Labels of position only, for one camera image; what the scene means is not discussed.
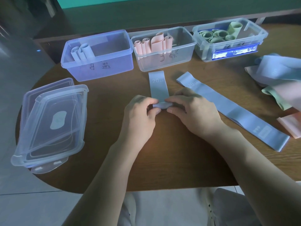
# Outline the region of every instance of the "rolled blue band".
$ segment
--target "rolled blue band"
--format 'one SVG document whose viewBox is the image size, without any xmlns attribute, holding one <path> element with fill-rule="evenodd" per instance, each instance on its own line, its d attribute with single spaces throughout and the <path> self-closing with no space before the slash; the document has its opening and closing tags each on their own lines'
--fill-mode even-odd
<svg viewBox="0 0 301 226">
<path fill-rule="evenodd" d="M 208 101 L 213 102 L 219 112 L 269 145 L 275 151 L 280 152 L 290 138 L 248 110 L 201 83 L 189 72 L 180 76 L 177 81 L 181 85 L 205 97 Z"/>
<path fill-rule="evenodd" d="M 150 79 L 150 93 L 152 98 L 159 100 L 159 103 L 154 104 L 153 107 L 159 107 L 160 109 L 167 109 L 172 106 L 172 103 L 165 102 L 165 99 L 169 97 L 167 85 L 165 82 L 165 76 L 163 71 L 149 72 Z"/>
</svg>

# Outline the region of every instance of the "clear plastic container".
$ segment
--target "clear plastic container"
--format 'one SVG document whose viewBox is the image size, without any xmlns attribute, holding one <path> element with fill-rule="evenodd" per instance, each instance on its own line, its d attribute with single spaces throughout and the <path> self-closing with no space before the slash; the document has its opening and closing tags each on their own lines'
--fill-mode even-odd
<svg viewBox="0 0 301 226">
<path fill-rule="evenodd" d="M 95 57 L 74 61 L 71 49 L 85 43 L 90 45 Z M 61 65 L 77 81 L 87 81 L 132 70 L 132 53 L 133 47 L 126 30 L 106 32 L 67 41 Z"/>
<path fill-rule="evenodd" d="M 242 28 L 235 40 L 210 44 L 202 37 L 200 31 L 227 30 L 231 22 L 239 22 Z M 193 37 L 197 41 L 195 51 L 204 62 L 231 58 L 257 52 L 257 46 L 268 36 L 266 30 L 245 18 L 224 20 L 193 27 Z"/>
<path fill-rule="evenodd" d="M 33 89 L 31 91 L 28 91 L 26 94 L 24 94 L 23 102 L 22 102 L 22 111 L 21 111 L 20 134 L 24 129 L 29 114 L 33 108 L 33 105 L 36 102 L 36 98 L 42 93 L 52 91 L 55 89 L 68 87 L 68 86 L 74 86 L 74 82 L 72 78 L 62 79 L 57 82 L 50 83 L 48 85 Z"/>
<path fill-rule="evenodd" d="M 152 52 L 149 54 L 138 55 L 134 50 L 138 66 L 141 71 L 148 72 L 163 67 L 172 66 L 188 62 L 191 60 L 193 49 L 197 43 L 190 32 L 184 27 L 175 27 L 166 30 L 158 30 L 151 34 L 141 34 L 131 38 L 132 44 L 135 41 L 142 41 L 144 38 L 152 39 L 157 33 L 163 32 L 165 36 L 172 36 L 172 49 L 170 53 L 162 54 L 162 52 Z"/>
<path fill-rule="evenodd" d="M 84 146 L 88 91 L 86 85 L 77 85 L 39 95 L 11 163 L 45 173 L 49 165 L 55 168 L 79 152 Z"/>
</svg>

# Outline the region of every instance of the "right hand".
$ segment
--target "right hand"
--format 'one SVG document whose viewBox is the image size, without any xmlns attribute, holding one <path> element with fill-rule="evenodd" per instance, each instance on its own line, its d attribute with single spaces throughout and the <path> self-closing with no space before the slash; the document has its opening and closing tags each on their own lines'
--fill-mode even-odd
<svg viewBox="0 0 301 226">
<path fill-rule="evenodd" d="M 176 115 L 189 131 L 205 140 L 214 137 L 225 125 L 215 105 L 187 87 L 165 101 L 182 105 L 185 110 L 172 106 L 167 112 Z"/>
</svg>

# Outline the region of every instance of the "hand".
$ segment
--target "hand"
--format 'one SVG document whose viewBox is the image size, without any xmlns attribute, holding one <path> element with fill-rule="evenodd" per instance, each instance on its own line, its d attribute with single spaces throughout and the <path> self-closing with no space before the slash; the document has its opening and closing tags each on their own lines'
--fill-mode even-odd
<svg viewBox="0 0 301 226">
<path fill-rule="evenodd" d="M 140 151 L 155 128 L 155 117 L 160 108 L 152 108 L 147 112 L 148 106 L 158 103 L 155 98 L 141 95 L 135 96 L 124 109 L 124 117 L 118 140 L 129 144 L 130 148 Z"/>
<path fill-rule="evenodd" d="M 175 114 L 189 131 L 205 140 L 214 136 L 225 125 L 215 105 L 187 87 L 175 92 L 174 96 L 165 101 L 184 106 L 185 109 L 169 107 L 167 112 Z"/>
</svg>

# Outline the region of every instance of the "forearm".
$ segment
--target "forearm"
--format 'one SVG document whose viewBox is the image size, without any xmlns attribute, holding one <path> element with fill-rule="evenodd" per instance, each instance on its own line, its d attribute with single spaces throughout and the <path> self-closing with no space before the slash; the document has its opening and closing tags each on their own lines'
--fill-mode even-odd
<svg viewBox="0 0 301 226">
<path fill-rule="evenodd" d="M 66 219 L 67 225 L 117 225 L 131 167 L 138 151 L 113 144 L 100 170 Z"/>
<path fill-rule="evenodd" d="M 242 134 L 224 126 L 208 141 L 230 167 L 237 182 L 263 225 L 299 221 L 301 189 L 274 166 Z"/>
</svg>

